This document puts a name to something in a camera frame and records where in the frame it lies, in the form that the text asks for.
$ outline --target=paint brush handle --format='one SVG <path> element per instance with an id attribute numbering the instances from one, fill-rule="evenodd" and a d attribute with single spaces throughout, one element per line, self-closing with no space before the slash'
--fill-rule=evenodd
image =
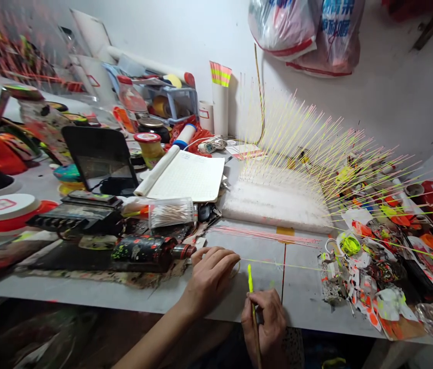
<path id="1" fill-rule="evenodd" d="M 254 336 L 256 339 L 256 356 L 257 356 L 257 369 L 262 369 L 262 361 L 261 361 L 261 346 L 259 344 L 259 326 L 257 325 L 256 318 L 256 307 L 252 304 L 252 322 L 254 326 Z"/>

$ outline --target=foam block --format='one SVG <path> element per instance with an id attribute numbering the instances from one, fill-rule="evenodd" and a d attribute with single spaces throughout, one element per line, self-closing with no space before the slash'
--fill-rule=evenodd
<path id="1" fill-rule="evenodd" d="M 297 171 L 246 165 L 227 193 L 225 218 L 327 234 L 332 222 L 319 182 Z"/>

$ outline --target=human hand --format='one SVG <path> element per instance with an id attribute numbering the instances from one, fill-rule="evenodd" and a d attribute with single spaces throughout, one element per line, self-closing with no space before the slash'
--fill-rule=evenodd
<path id="1" fill-rule="evenodd" d="M 240 256 L 231 250 L 212 247 L 196 251 L 191 260 L 194 267 L 192 278 L 177 305 L 191 319 L 197 319 L 219 303 Z"/>
<path id="2" fill-rule="evenodd" d="M 277 362 L 283 362 L 284 353 L 281 341 L 286 330 L 286 317 L 278 293 L 275 289 L 260 291 L 247 295 L 243 308 L 241 322 L 245 345 L 254 367 L 257 367 L 256 337 L 252 320 L 252 303 L 262 309 L 264 324 L 259 325 L 259 346 L 262 363 L 272 367 L 281 367 Z"/>

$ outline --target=open notebook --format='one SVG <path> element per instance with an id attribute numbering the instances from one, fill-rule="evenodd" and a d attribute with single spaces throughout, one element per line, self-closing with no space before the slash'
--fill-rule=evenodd
<path id="1" fill-rule="evenodd" d="M 134 194 L 153 199 L 191 197 L 193 202 L 215 202 L 224 165 L 224 158 L 206 158 L 172 146 Z"/>

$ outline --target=white plastic bag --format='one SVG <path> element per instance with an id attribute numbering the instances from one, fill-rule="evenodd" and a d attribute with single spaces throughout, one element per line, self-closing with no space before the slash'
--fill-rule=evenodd
<path id="1" fill-rule="evenodd" d="M 365 0 L 324 0 L 317 48 L 287 66 L 321 77 L 352 74 L 360 61 L 358 31 Z"/>
<path id="2" fill-rule="evenodd" d="M 285 62 L 316 49 L 319 0 L 250 0 L 249 27 L 259 47 Z"/>

